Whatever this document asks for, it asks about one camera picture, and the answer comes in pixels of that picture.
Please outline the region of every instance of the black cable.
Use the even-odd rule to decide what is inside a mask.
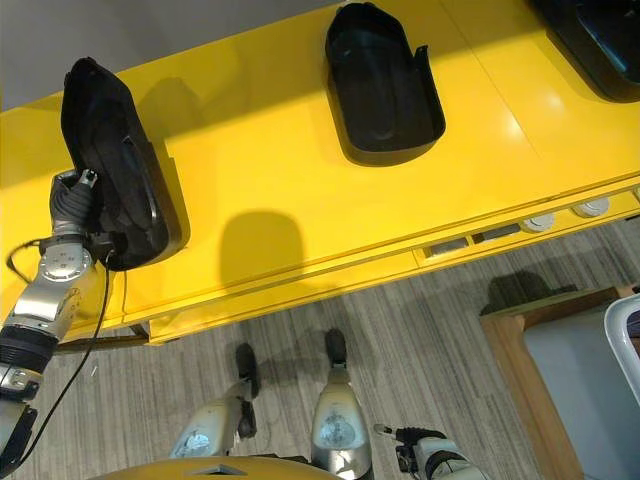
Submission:
[[[24,280],[25,283],[29,284],[31,283],[31,280],[29,280],[27,278],[27,276],[22,273],[21,271],[19,271],[16,268],[15,263],[13,263],[13,257],[15,256],[16,253],[18,253],[20,250],[23,250],[25,248],[31,248],[31,247],[37,247],[38,245],[40,245],[40,242],[44,240],[42,238],[36,238],[34,240],[29,240],[28,242],[23,243],[22,245],[18,245],[16,248],[14,248],[13,250],[11,250],[9,252],[9,255],[7,255],[7,268],[9,270],[11,270],[13,273],[15,273],[16,275],[18,275],[22,280]]]
[[[96,325],[96,330],[93,332],[93,337],[91,337],[91,339],[89,340],[89,346],[87,347],[87,350],[84,352],[84,356],[82,357],[82,361],[80,361],[80,364],[76,368],[75,372],[73,372],[73,375],[71,375],[71,378],[69,379],[69,381],[67,382],[65,387],[62,389],[62,392],[60,392],[60,395],[58,395],[58,398],[55,401],[55,403],[53,404],[53,406],[51,407],[51,409],[49,410],[49,413],[47,413],[47,416],[45,417],[44,421],[42,422],[42,425],[40,426],[40,430],[38,430],[38,433],[36,434],[35,438],[33,439],[33,442],[31,442],[31,446],[29,447],[29,450],[27,450],[27,453],[25,453],[22,456],[22,458],[20,459],[20,463],[18,463],[18,467],[20,467],[24,462],[26,462],[27,459],[29,458],[29,455],[31,455],[31,453],[33,452],[33,449],[36,447],[36,445],[38,443],[38,440],[40,440],[40,437],[44,433],[45,427],[49,423],[49,420],[51,420],[51,417],[53,416],[53,413],[56,411],[56,408],[58,408],[58,405],[60,405],[60,402],[62,402],[62,399],[64,398],[65,394],[67,393],[67,390],[69,390],[69,387],[71,387],[71,385],[73,384],[73,381],[76,379],[76,377],[78,376],[78,374],[82,370],[82,367],[84,367],[84,364],[87,362],[87,359],[89,358],[89,354],[91,353],[91,350],[93,350],[93,346],[95,345],[96,340],[98,339],[98,334],[100,333],[100,328],[102,327],[102,322],[104,320],[104,314],[105,314],[105,312],[107,310],[107,301],[109,299],[109,267],[108,267],[108,264],[109,264],[109,257],[110,256],[111,256],[111,252],[109,252],[109,254],[107,255],[107,258],[104,261],[104,269],[105,269],[104,298],[102,299],[102,308],[100,309],[100,316],[98,317],[98,324]]]

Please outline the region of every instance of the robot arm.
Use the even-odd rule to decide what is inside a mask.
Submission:
[[[391,437],[396,447],[400,471],[420,480],[490,480],[463,456],[458,446],[443,433],[423,428],[393,429],[374,425],[379,435]]]
[[[54,178],[53,234],[41,241],[37,276],[0,330],[0,478],[20,465],[37,416],[28,401],[56,346],[73,321],[99,315],[106,294],[105,268],[95,261],[85,232],[96,180],[90,170],[79,179],[75,171]]]

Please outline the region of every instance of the black plastic tray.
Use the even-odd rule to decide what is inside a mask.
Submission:
[[[180,249],[188,232],[127,86],[93,59],[78,60],[65,78],[61,123],[77,172],[98,174],[90,233],[113,234],[109,267],[128,270]]]
[[[401,163],[442,136],[445,119],[427,47],[412,55],[394,17],[371,3],[348,4],[338,10],[325,49],[338,133],[354,160]],[[394,152],[405,155],[384,155]]]

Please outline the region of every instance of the gray carpet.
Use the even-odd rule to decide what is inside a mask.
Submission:
[[[640,280],[640,219],[286,310],[163,347],[96,352],[17,479],[84,479],[163,458],[190,414],[234,377],[249,341],[261,363],[258,434],[237,454],[309,453],[327,372],[322,332],[343,329],[369,425],[441,429],[496,480],[541,478],[478,316],[568,289]],[[56,357],[42,416],[80,356]],[[405,478],[373,438],[379,479]]]

